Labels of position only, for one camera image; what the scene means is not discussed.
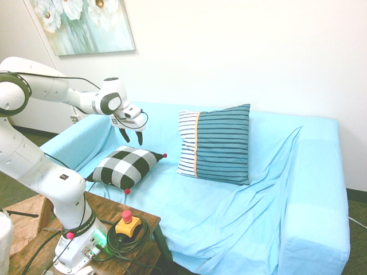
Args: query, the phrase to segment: couch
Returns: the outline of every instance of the couch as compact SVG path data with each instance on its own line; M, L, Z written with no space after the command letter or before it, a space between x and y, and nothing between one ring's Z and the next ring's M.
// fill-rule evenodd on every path
M179 111L215 108L135 105L149 115L141 148L168 157L131 189L127 205L161 217L175 262L197 274L342 273L350 241L337 121L251 111L250 185L238 186L176 172ZM90 115L41 148L87 177L122 144L107 116ZM115 186L87 182L86 191L124 202Z

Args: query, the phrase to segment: white flower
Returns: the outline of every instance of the white flower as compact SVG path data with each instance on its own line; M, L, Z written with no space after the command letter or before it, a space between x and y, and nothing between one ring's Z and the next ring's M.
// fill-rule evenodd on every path
M46 31L54 33L60 28L60 14L51 0L38 0L34 11L41 16Z
M88 4L89 17L95 24L101 24L106 30L117 24L119 19L118 0L88 0Z
M63 8L63 0L52 0L53 4L55 5L55 8L57 10L58 13L63 13L64 12L64 8Z
M64 12L70 20L80 19L83 9L83 0L61 0L63 2Z

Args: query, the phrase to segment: wooden table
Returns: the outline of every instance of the wooden table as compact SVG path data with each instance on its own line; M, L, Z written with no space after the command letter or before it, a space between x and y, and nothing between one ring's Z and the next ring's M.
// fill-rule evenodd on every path
M124 210L130 210L133 215L139 215L145 218L152 229L155 242L153 241L147 243L147 245L142 247L141 249L128 253L126 257L135 257L139 253L144 253L148 249L148 252L137 260L138 263L154 266L156 265L159 257L162 255L167 267L167 273L176 274L171 252L167 247L167 243L159 226L159 221L161 220L159 217L142 212L137 209L133 209L132 207L128 207L114 201L110 201L108 199L93 195L88 192L85 193L85 197L90 207L95 211L99 219L106 219L108 221L115 222L121 219L121 213ZM60 228L61 224L58 219L55 219L47 227ZM55 231L43 230L36 236L35 239L33 239L28 245L26 245L12 259L10 259L9 274L22 274L25 266L31 259L34 252L42 245L42 243L44 243L47 238L49 238L54 233ZM47 245L45 245L45 247L34 259L30 269L27 272L27 275L41 275L42 272L52 264L53 258L55 256L54 249L59 239L60 235L56 236ZM152 268L145 268L139 265L131 264L130 262L124 263L128 267L132 275L150 274L152 271ZM98 275L128 274L124 267L122 267L121 264L117 263L114 260L110 260L108 262L91 261L88 265L96 268L96 274ZM54 266L50 268L50 271L52 271L54 275L62 274L57 271Z

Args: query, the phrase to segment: couch cover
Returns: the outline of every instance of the couch cover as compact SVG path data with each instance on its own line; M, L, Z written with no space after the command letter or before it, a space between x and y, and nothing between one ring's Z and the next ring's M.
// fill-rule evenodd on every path
M175 171L179 111L214 108L136 106L149 115L141 147L168 157L131 189L127 205L161 217L175 262L197 274L342 273L350 242L337 121L251 111L251 184L237 186ZM41 148L86 177L122 144L107 116L90 115ZM124 202L114 186L87 182L86 190Z

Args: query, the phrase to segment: striped pillow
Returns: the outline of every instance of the striped pillow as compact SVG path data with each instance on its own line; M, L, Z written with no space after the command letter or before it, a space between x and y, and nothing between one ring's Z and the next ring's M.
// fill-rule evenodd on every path
M183 139L177 172L238 185L248 180L250 104L213 112L182 111Z

